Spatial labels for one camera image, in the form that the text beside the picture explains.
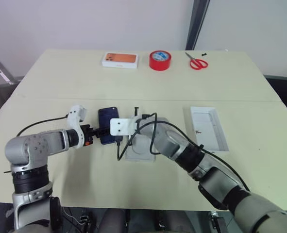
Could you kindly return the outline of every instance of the scissors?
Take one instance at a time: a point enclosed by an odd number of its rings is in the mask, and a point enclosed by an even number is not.
[[[205,69],[208,67],[207,62],[200,60],[200,59],[195,59],[194,57],[192,57],[187,52],[186,52],[186,55],[191,59],[190,66],[192,69],[199,70],[199,69]]]

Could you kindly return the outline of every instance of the tape roll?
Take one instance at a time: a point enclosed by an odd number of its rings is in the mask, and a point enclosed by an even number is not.
[[[150,67],[154,70],[165,70],[170,66],[171,54],[166,51],[158,50],[150,54]]]

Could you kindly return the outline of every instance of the open box tray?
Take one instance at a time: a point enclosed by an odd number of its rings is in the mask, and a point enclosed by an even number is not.
[[[215,108],[191,107],[191,116],[197,144],[203,144],[210,152],[229,151]]]

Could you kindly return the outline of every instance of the wire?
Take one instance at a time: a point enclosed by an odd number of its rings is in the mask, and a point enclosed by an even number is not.
[[[120,158],[119,158],[119,145],[118,145],[118,161],[120,160]]]
[[[161,153],[155,153],[152,151],[153,148],[153,144],[154,144],[154,140],[155,140],[155,136],[156,136],[156,125],[157,125],[157,113],[153,113],[150,115],[150,117],[155,116],[154,118],[154,128],[153,128],[153,133],[152,133],[152,139],[151,139],[151,143],[150,143],[150,153],[154,154],[154,155],[158,155]]]
[[[65,115],[63,117],[58,117],[58,118],[53,118],[53,119],[47,119],[47,120],[42,120],[42,121],[38,121],[36,123],[33,123],[31,125],[28,125],[27,127],[23,128],[22,130],[20,130],[20,132],[17,134],[16,137],[19,137],[25,130],[27,130],[28,128],[34,126],[34,125],[38,125],[44,122],[49,122],[49,121],[53,121],[53,120],[62,120],[62,119],[66,119],[68,117],[68,115]]]
[[[82,233],[81,229],[80,229],[78,226],[76,226],[73,222],[71,222],[70,219],[68,219],[68,218],[67,218],[66,216],[64,216],[64,215],[62,215],[62,217],[63,217],[65,220],[67,220],[70,224],[72,224],[72,226],[75,227],[75,229],[76,229],[79,233]]]
[[[71,208],[70,208],[70,207],[68,207],[68,209],[69,209],[70,215],[72,215],[72,216],[73,216],[72,211],[71,211]],[[70,225],[70,228],[69,228],[68,232],[71,232],[72,227],[73,227],[73,225]]]
[[[62,209],[64,210],[65,214],[66,214],[68,217],[74,219],[74,220],[77,222],[77,224],[79,224],[79,225],[81,225],[81,226],[85,225],[85,223],[80,223],[75,217],[73,217],[72,215],[69,215],[69,214],[66,212],[66,210],[65,210],[64,207],[62,207]]]
[[[133,140],[133,138],[140,132],[141,129],[143,129],[144,127],[147,127],[148,125],[151,125],[151,124],[155,124],[155,123],[162,123],[162,124],[167,124],[167,125],[170,125],[171,127],[175,128],[179,133],[181,133],[183,135],[183,137],[186,138],[186,140],[189,141],[189,143],[191,143],[193,146],[195,146],[196,148],[201,148],[201,150],[207,154],[209,154],[210,156],[214,157],[215,159],[219,160],[220,162],[222,162],[224,165],[226,165],[241,181],[241,183],[244,185],[245,189],[247,191],[250,191],[250,189],[248,188],[248,186],[246,185],[246,183],[244,182],[244,180],[242,179],[242,177],[235,171],[234,168],[232,168],[232,166],[230,166],[227,162],[225,162],[223,159],[219,158],[218,156],[216,156],[215,154],[203,149],[202,147],[198,146],[196,143],[194,143],[182,130],[180,130],[177,126],[175,126],[174,124],[171,124],[167,121],[163,121],[163,120],[155,120],[155,121],[151,121],[151,122],[148,122],[146,124],[144,124],[143,126],[141,126],[138,130],[135,131],[135,133],[130,137],[130,139],[128,140],[126,146],[124,147],[122,153],[120,154],[120,157],[118,160],[120,160],[127,147],[129,146],[130,142]]]

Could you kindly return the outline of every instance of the smartphone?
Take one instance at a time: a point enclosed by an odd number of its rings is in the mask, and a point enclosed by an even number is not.
[[[110,120],[119,118],[117,107],[102,108],[98,110],[99,128],[109,128]],[[101,144],[109,144],[115,142],[115,137],[111,135],[100,137]]]

